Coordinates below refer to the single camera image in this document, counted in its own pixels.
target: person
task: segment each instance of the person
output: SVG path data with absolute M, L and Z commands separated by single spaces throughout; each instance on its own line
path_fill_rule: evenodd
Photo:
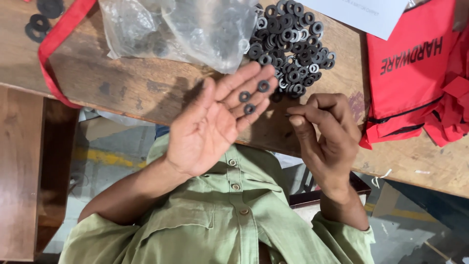
M 323 191 L 312 229 L 288 206 L 274 155 L 234 144 L 269 106 L 274 73 L 251 62 L 217 83 L 206 78 L 169 134 L 155 140 L 148 165 L 86 205 L 59 263 L 373 263 L 373 232 L 349 184 L 361 132 L 343 94 L 313 94 L 287 109 Z M 266 93 L 256 92 L 261 80 Z M 251 115 L 241 91 L 252 94 Z

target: white paper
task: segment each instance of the white paper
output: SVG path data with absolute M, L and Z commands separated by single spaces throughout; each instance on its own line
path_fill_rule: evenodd
M 384 40 L 389 38 L 408 4 L 408 0 L 301 0 L 299 2 Z

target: concrete floor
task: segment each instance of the concrete floor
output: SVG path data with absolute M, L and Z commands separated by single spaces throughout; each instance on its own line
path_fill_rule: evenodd
M 154 141 L 154 127 L 137 127 L 88 142 L 79 132 L 72 163 L 72 179 L 65 221 L 45 253 L 60 253 L 70 229 L 76 225 L 81 210 L 99 192 L 119 179 L 144 167 L 147 153 Z M 284 169 L 288 177 L 303 175 L 304 164 Z M 380 189 L 371 184 L 371 176 L 359 175 L 373 187 L 366 208 L 371 208 Z M 445 259 L 424 244 L 452 236 L 451 231 L 412 201 L 401 195 L 391 215 L 369 217 L 376 244 L 371 245 L 377 264 L 441 264 Z

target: shirt pocket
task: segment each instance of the shirt pocket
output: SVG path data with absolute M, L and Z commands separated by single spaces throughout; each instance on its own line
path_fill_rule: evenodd
M 140 243 L 159 230 L 183 225 L 200 225 L 212 229 L 214 209 L 213 203 L 172 198 L 163 208 L 152 213 Z

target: black zipper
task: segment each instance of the black zipper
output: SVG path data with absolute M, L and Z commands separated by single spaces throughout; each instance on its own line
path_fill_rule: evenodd
M 390 134 L 387 134 L 386 136 L 383 136 L 382 138 L 384 137 L 388 137 L 388 136 L 393 136 L 393 135 L 397 135 L 397 134 L 402 134 L 402 133 L 407 133 L 407 132 L 411 132 L 411 131 L 414 131 L 414 130 L 417 130 L 419 128 L 422 128 L 423 126 L 425 125 L 425 123 L 423 124 L 417 124 L 417 125 L 412 125 L 412 126 L 405 126 L 403 128 L 400 128 Z
M 370 121 L 370 122 L 372 122 L 372 123 L 375 123 L 375 124 L 386 123 L 387 121 L 389 121 L 389 120 L 390 120 L 391 118 L 393 118 L 393 117 L 403 116 L 403 115 L 406 115 L 406 114 L 408 114 L 408 113 L 412 113 L 412 112 L 414 112 L 414 111 L 417 111 L 417 110 L 419 110 L 419 109 L 422 109 L 422 108 L 424 108 L 424 107 L 427 107 L 427 106 L 429 106 L 429 105 L 432 105 L 432 104 L 434 104 L 434 103 L 440 101 L 441 98 L 443 98 L 443 95 L 440 96 L 440 97 L 438 97 L 437 99 L 435 99 L 435 100 L 433 100 L 433 101 L 427 103 L 427 104 L 424 104 L 424 105 L 422 105 L 422 106 L 419 106 L 419 107 L 414 108 L 414 109 L 411 109 L 411 110 L 407 110 L 407 111 L 402 112 L 402 113 L 400 113 L 400 114 L 393 115 L 393 116 L 388 116 L 388 117 L 381 118 L 381 119 L 376 119 L 376 118 L 374 118 L 374 117 L 369 117 L 369 118 L 368 118 L 368 121 Z

